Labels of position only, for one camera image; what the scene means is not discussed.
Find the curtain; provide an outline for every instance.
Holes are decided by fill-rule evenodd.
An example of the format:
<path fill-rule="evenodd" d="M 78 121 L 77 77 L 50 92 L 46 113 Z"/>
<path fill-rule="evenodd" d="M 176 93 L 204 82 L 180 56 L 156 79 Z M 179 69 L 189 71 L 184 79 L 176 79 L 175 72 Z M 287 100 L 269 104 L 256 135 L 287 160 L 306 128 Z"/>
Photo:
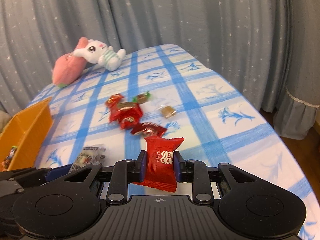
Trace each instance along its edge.
<path fill-rule="evenodd" d="M 81 36 L 128 53 L 177 44 L 256 109 L 273 111 L 288 76 L 288 0 L 1 0 L 0 103 L 14 114 L 51 82 Z"/>
<path fill-rule="evenodd" d="M 303 139 L 320 107 L 320 0 L 291 0 L 289 71 L 274 117 L 279 135 Z"/>

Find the bed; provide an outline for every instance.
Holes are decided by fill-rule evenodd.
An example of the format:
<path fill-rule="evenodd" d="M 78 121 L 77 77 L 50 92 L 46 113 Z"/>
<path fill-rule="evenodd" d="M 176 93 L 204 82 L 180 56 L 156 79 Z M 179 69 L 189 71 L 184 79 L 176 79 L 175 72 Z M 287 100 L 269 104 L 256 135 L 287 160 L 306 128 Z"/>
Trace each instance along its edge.
<path fill-rule="evenodd" d="M 208 69 L 179 46 L 165 44 L 125 57 L 114 72 L 97 65 L 86 69 L 71 85 L 50 84 L 31 102 L 52 97 L 54 120 L 36 166 L 58 167 L 72 163 L 84 145 L 104 143 L 104 165 L 136 159 L 146 142 L 129 130 L 109 123 L 105 101 L 116 93 L 124 100 L 150 91 L 152 99 L 141 105 L 141 122 L 155 122 L 168 130 L 165 138 L 184 137 L 178 148 L 184 159 L 207 166 L 228 162 L 299 196 L 307 218 L 299 236 L 320 239 L 320 209 L 299 165 L 259 112 L 225 79 Z M 177 114 L 165 119 L 159 107 L 170 105 Z M 129 184 L 129 195 L 163 195 L 167 192 Z M 179 184 L 175 194 L 191 194 L 191 184 Z"/>

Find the candy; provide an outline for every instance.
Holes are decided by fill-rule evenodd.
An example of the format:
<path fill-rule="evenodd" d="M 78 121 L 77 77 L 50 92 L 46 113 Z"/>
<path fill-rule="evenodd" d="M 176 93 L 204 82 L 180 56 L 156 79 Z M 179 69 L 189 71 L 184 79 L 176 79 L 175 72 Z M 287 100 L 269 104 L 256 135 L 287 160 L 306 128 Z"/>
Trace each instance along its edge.
<path fill-rule="evenodd" d="M 15 154 L 15 152 L 17 151 L 17 146 L 12 146 L 9 152 L 9 155 L 4 159 L 4 161 L 1 163 L 2 165 L 2 171 L 7 171 L 7 169 L 9 168 L 9 165 L 12 161 L 12 158 Z"/>
<path fill-rule="evenodd" d="M 138 123 L 131 131 L 133 135 L 143 134 L 148 136 L 162 136 L 167 131 L 166 128 L 151 122 Z"/>
<path fill-rule="evenodd" d="M 113 107 L 115 104 L 119 103 L 123 98 L 121 94 L 112 95 L 106 102 L 105 105 L 109 108 Z"/>
<path fill-rule="evenodd" d="M 120 115 L 123 112 L 129 111 L 129 110 L 133 110 L 133 112 L 138 112 L 142 116 L 142 110 L 137 103 L 133 103 L 133 102 L 118 103 L 113 107 L 111 107 L 110 109 L 110 117 L 109 117 L 110 122 L 118 121 L 120 118 Z"/>
<path fill-rule="evenodd" d="M 143 104 L 149 100 L 150 96 L 151 95 L 150 95 L 149 91 L 147 91 L 146 93 L 139 94 L 136 97 L 134 97 L 132 99 L 132 102 L 138 103 L 138 104 Z"/>
<path fill-rule="evenodd" d="M 146 137 L 147 170 L 143 182 L 136 183 L 164 191 L 175 192 L 177 181 L 173 170 L 173 152 L 184 138 L 165 139 L 158 136 Z"/>
<path fill-rule="evenodd" d="M 139 123 L 140 115 L 137 112 L 125 111 L 119 118 L 120 129 L 130 129 Z"/>
<path fill-rule="evenodd" d="M 71 166 L 69 173 L 78 170 L 90 163 L 99 161 L 102 153 L 105 151 L 103 144 L 97 144 L 93 146 L 85 146 Z"/>
<path fill-rule="evenodd" d="M 160 112 L 165 118 L 170 118 L 176 114 L 176 110 L 172 106 L 165 106 L 160 109 Z"/>
<path fill-rule="evenodd" d="M 124 102 L 110 109 L 110 122 L 119 121 L 121 129 L 130 129 L 139 123 L 143 112 L 137 103 Z"/>

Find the wooden floor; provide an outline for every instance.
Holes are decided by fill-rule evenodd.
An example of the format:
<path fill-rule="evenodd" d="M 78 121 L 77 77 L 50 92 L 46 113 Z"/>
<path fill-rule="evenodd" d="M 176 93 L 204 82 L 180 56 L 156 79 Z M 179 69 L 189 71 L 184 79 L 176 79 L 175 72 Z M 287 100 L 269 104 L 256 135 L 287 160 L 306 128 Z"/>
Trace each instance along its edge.
<path fill-rule="evenodd" d="M 273 127 L 273 116 L 275 113 L 267 113 L 260 110 L 260 114 L 262 114 Z M 320 152 L 318 150 L 320 135 L 315 129 L 311 128 L 303 140 L 293 140 L 283 137 L 281 137 L 281 139 L 297 160 L 320 203 Z"/>

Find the orange basket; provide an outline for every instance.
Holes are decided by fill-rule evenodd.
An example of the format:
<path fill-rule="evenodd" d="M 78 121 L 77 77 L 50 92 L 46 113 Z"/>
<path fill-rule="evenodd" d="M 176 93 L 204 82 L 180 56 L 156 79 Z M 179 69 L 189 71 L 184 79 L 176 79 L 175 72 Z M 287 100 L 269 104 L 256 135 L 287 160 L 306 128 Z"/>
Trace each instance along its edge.
<path fill-rule="evenodd" d="M 12 146 L 17 146 L 8 171 L 33 166 L 52 125 L 50 101 L 51 97 L 20 111 L 4 128 L 0 135 L 0 162 L 7 157 Z"/>

